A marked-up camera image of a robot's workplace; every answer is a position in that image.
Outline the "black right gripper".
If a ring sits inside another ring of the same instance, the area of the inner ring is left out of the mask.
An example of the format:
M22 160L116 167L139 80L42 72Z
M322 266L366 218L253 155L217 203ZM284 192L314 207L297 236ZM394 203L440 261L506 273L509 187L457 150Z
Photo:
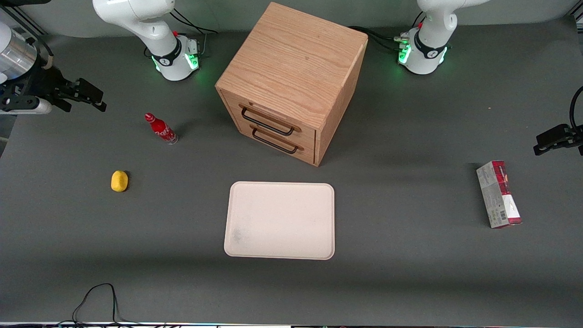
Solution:
M75 84L66 80L58 69L33 69L21 77L9 79L1 84L2 113L50 113L54 106L70 112L70 101L79 101L79 96L105 112L103 91L83 78Z

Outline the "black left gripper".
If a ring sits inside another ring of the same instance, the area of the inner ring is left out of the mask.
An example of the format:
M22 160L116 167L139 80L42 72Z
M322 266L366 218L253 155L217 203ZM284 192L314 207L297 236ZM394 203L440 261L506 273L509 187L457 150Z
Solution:
M576 147L582 156L583 138L579 130L581 127L579 125L572 128L568 124L560 124L541 133L537 136L537 145L533 147L534 154L541 156L553 149Z

